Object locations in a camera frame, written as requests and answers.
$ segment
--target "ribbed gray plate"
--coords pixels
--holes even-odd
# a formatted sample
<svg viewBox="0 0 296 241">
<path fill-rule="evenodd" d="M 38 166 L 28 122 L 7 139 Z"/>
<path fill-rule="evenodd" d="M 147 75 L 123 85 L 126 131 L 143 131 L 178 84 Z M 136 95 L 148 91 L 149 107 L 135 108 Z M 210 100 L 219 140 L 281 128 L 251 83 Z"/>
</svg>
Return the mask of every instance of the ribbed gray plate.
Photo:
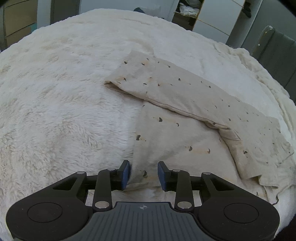
<svg viewBox="0 0 296 241">
<path fill-rule="evenodd" d="M 89 223 L 64 241 L 214 241 L 188 213 L 169 203 L 117 202 L 107 212 L 95 213 Z"/>
</svg>

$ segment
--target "beige cloth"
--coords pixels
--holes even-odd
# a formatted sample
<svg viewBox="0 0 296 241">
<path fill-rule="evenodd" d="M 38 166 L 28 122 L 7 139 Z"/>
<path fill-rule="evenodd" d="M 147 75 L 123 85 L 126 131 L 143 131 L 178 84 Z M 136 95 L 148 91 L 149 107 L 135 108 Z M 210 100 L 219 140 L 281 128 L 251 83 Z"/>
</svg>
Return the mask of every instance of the beige cloth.
<svg viewBox="0 0 296 241">
<path fill-rule="evenodd" d="M 136 51 L 105 82 L 114 90 L 147 102 L 136 129 L 134 160 L 138 164 L 133 166 L 134 170 L 144 170 L 149 161 L 154 164 L 155 160 L 181 166 L 193 163 L 196 154 L 205 151 L 198 149 L 194 126 L 199 120 L 218 129 L 240 178 L 258 177 L 270 203 L 276 202 L 281 191 L 296 185 L 294 150 L 280 133 L 278 120 L 264 116 L 211 82 L 168 61 Z M 217 162 L 215 168 L 205 166 L 202 171 L 218 175 L 219 153 L 210 148 L 206 152 L 212 153 Z M 135 182 L 141 180 L 133 171 L 131 183 Z"/>
</svg>

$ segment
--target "folded fabric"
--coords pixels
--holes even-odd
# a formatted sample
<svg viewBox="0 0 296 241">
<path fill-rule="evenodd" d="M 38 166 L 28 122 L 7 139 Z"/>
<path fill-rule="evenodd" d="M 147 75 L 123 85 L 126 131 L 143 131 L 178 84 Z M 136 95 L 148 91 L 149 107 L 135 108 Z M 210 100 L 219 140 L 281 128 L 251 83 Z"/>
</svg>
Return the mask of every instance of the folded fabric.
<svg viewBox="0 0 296 241">
<path fill-rule="evenodd" d="M 170 156 L 176 158 L 178 154 L 179 161 L 186 163 L 188 158 L 194 158 L 192 154 L 198 152 L 194 146 L 194 128 L 188 129 L 175 122 L 170 110 L 183 118 L 193 118 L 218 129 L 235 161 L 240 178 L 247 180 L 258 177 L 270 203 L 276 202 L 280 192 L 296 185 L 296 165 L 292 158 L 294 150 L 280 133 L 278 120 L 266 117 L 211 82 L 168 61 L 132 51 L 122 65 L 105 79 L 105 83 L 109 88 L 151 103 L 143 106 L 138 122 L 134 159 L 150 155 L 162 156 L 165 160 Z M 168 142 L 163 143 L 161 139 L 154 138 L 156 134 L 151 134 L 157 133 L 155 130 L 159 126 L 143 125 L 150 121 L 151 114 L 158 122 L 174 123 Z M 193 144 L 178 140 L 191 140 Z M 149 148 L 151 141 L 157 143 L 157 148 Z M 136 176 L 137 172 L 132 173 L 131 183 L 139 181 Z"/>
</svg>

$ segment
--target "drawer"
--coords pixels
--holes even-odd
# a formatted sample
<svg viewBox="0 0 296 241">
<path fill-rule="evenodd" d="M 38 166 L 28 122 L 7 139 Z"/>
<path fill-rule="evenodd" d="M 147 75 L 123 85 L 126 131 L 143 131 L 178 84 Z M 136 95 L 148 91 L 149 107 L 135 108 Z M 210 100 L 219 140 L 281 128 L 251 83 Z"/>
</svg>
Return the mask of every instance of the drawer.
<svg viewBox="0 0 296 241">
<path fill-rule="evenodd" d="M 192 31 L 201 34 L 206 38 L 213 39 L 217 42 L 222 42 L 224 44 L 227 42 L 229 38 L 227 34 L 199 20 L 196 20 L 196 23 Z"/>
<path fill-rule="evenodd" d="M 6 36 L 37 22 L 37 3 L 29 0 L 4 9 Z"/>
<path fill-rule="evenodd" d="M 5 3 L 4 7 L 9 7 L 11 5 L 14 5 L 14 4 L 17 4 L 17 3 L 20 3 L 20 2 L 24 2 L 24 1 L 26 1 L 26 0 L 8 0 Z"/>
<path fill-rule="evenodd" d="M 32 27 L 28 26 L 6 37 L 7 47 L 19 42 L 23 37 L 31 34 Z"/>
<path fill-rule="evenodd" d="M 230 35 L 241 9 L 232 0 L 205 0 L 198 19 Z"/>
</svg>

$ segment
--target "white fur rug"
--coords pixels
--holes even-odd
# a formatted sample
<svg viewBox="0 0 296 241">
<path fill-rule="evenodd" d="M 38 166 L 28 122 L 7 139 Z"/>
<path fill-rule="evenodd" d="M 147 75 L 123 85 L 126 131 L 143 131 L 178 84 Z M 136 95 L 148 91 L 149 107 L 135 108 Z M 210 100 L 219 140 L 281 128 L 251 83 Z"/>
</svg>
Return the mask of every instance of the white fur rug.
<svg viewBox="0 0 296 241">
<path fill-rule="evenodd" d="M 296 147 L 295 106 L 243 49 L 160 18 L 96 9 L 40 28 L 0 54 L 0 238 L 16 201 L 74 172 L 95 175 L 132 161 L 142 101 L 103 86 L 134 49 L 173 62 L 278 118 Z M 280 231 L 296 212 L 290 188 L 276 205 Z M 114 201 L 165 201 L 159 190 L 115 192 Z"/>
</svg>

